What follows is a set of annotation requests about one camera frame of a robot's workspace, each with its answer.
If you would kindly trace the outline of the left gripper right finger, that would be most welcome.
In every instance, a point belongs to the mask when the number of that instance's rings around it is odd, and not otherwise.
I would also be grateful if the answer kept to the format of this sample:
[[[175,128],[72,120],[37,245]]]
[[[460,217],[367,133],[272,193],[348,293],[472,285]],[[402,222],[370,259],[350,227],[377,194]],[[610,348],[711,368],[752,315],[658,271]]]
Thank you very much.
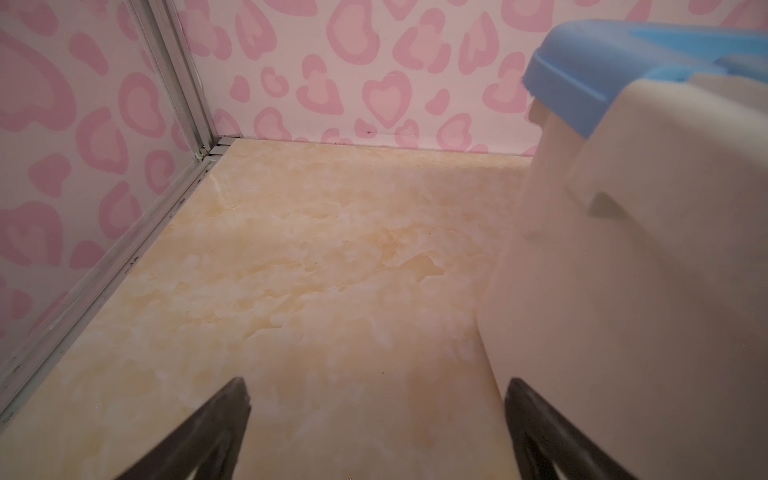
[[[510,380],[504,414],[523,479],[632,479],[521,378]]]

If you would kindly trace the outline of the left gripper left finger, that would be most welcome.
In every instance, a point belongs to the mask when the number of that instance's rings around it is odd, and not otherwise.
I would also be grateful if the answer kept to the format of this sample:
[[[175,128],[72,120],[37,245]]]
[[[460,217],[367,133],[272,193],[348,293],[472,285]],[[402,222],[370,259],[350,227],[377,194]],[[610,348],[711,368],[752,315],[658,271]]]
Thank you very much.
[[[231,479],[251,412],[243,378],[235,377],[121,479]]]

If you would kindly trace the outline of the white plastic storage bin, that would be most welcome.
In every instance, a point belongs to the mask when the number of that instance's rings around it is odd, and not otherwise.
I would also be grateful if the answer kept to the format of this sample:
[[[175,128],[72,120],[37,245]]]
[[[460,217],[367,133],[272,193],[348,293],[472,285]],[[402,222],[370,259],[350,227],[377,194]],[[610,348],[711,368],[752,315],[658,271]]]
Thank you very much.
[[[591,134],[543,134],[478,326],[641,479],[767,475],[767,87],[637,80]]]

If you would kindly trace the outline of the blue plastic bin lid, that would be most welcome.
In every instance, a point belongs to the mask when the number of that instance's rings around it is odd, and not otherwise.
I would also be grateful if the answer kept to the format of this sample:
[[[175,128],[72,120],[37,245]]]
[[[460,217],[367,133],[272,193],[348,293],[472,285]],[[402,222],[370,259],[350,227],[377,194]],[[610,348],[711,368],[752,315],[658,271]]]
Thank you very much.
[[[588,138],[632,82],[695,74],[767,80],[767,34],[723,27],[608,20],[553,28],[523,75],[530,94]]]

